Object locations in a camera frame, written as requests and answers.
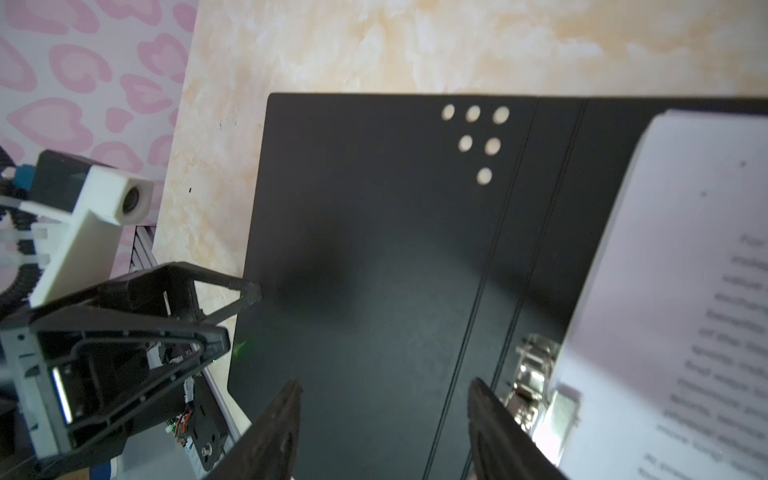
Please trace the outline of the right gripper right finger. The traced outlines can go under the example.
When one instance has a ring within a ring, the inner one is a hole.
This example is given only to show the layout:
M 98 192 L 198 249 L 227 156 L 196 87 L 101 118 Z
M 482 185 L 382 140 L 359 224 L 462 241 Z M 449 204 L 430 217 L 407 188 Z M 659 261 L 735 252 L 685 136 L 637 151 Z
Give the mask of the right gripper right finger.
M 480 378 L 468 391 L 472 461 L 477 479 L 566 480 Z

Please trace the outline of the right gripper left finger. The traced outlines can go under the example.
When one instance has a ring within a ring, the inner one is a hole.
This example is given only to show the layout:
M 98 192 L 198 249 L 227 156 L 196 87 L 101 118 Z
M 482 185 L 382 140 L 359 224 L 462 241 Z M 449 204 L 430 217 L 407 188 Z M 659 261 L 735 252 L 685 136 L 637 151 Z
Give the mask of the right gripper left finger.
M 299 444 L 302 387 L 289 380 L 206 479 L 293 478 Z

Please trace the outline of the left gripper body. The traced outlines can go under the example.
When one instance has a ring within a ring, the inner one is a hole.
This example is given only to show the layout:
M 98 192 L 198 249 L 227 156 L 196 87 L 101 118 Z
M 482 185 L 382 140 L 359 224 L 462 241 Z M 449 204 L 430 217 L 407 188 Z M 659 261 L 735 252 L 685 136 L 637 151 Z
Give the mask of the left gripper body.
M 56 479 L 119 457 L 126 429 L 100 413 L 104 406 L 90 361 L 46 354 L 28 327 L 1 331 L 1 347 L 15 398 L 19 463 L 3 467 L 3 479 Z

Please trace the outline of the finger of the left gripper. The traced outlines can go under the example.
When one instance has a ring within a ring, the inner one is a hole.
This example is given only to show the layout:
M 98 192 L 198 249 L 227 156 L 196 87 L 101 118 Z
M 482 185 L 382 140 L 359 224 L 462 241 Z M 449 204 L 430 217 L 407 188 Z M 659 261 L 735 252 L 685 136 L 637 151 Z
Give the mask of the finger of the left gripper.
M 211 329 L 262 299 L 261 286 L 188 262 L 107 280 L 23 314 L 25 335 L 173 336 Z
M 137 416 L 230 349 L 222 327 L 135 320 L 99 330 L 89 323 L 29 333 L 29 378 L 37 405 L 29 433 L 41 460 L 58 460 L 119 436 Z

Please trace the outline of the paper sheet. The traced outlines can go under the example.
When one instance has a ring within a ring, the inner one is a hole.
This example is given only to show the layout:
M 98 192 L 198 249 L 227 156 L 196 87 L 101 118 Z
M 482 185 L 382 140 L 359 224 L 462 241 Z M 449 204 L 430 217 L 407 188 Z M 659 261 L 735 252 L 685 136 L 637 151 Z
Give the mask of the paper sheet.
M 570 479 L 767 475 L 767 119 L 642 135 L 554 372 Z

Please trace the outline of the black and white folder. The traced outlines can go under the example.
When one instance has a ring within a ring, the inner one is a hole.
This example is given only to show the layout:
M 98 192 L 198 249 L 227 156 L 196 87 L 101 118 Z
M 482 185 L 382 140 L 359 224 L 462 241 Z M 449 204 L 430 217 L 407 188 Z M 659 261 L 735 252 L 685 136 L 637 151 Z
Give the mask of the black and white folder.
M 633 150 L 763 98 L 273 93 L 228 389 L 303 389 L 297 479 L 463 479 L 475 378 L 570 323 Z

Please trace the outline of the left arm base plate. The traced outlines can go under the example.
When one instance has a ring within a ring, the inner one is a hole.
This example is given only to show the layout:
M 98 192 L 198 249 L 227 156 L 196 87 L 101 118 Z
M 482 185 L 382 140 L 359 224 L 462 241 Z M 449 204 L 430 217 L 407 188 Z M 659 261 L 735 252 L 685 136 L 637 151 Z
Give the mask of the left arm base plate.
M 232 446 L 227 418 L 217 391 L 205 375 L 189 377 L 184 384 L 185 410 L 173 433 L 182 444 L 197 479 L 204 479 Z

